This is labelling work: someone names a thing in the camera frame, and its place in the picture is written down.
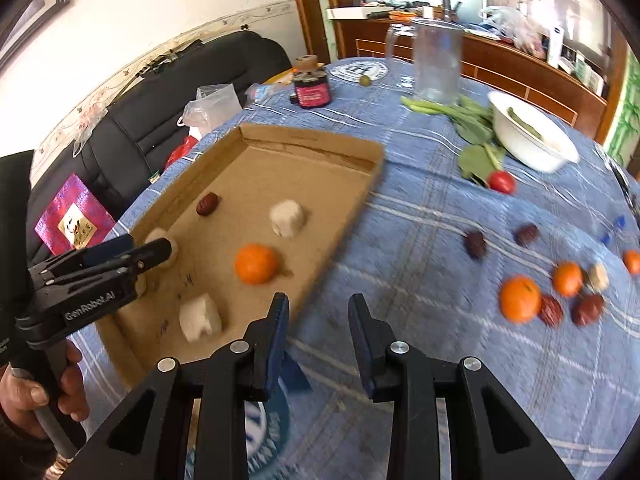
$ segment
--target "fingernail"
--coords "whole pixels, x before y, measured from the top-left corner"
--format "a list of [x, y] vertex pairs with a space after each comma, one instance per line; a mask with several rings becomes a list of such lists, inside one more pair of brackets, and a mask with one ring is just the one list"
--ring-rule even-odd
[[33, 399], [33, 402], [36, 404], [47, 404], [49, 402], [49, 397], [42, 388], [32, 388], [31, 399]]

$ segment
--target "pink package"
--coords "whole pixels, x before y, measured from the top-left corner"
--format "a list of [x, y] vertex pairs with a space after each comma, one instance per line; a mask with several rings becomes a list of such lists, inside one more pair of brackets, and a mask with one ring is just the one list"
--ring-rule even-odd
[[114, 225], [111, 215], [74, 173], [45, 209], [35, 231], [58, 256], [102, 243]]

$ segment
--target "cardboard tray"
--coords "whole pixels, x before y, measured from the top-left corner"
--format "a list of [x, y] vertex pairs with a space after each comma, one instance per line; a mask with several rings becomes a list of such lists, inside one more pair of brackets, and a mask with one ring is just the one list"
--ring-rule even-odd
[[[203, 359], [241, 338], [252, 320], [266, 315], [275, 292], [287, 294], [295, 316], [356, 218], [383, 160], [384, 147], [370, 140], [262, 124], [235, 127], [197, 158], [131, 230], [140, 245], [155, 227], [166, 229], [178, 243], [176, 262], [146, 272], [146, 293], [97, 321], [125, 385], [133, 387], [161, 358]], [[220, 204], [200, 217], [196, 204], [211, 191]], [[307, 215], [295, 238], [281, 238], [271, 229], [269, 210], [286, 199], [301, 204]], [[234, 259], [251, 242], [274, 247], [289, 272], [265, 285], [242, 283]], [[218, 306], [223, 331], [189, 343], [178, 312], [204, 292]]]

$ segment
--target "picture frame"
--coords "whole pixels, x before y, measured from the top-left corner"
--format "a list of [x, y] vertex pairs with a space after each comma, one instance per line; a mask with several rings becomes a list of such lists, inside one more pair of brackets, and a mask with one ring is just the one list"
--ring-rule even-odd
[[0, 72], [29, 38], [68, 3], [69, 0], [31, 1], [0, 48]]

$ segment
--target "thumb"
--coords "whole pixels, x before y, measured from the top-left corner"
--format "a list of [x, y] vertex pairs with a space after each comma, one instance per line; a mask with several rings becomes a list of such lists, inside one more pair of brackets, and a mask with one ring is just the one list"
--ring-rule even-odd
[[21, 379], [13, 374], [8, 381], [9, 398], [17, 409], [30, 412], [49, 403], [46, 391], [35, 381]]

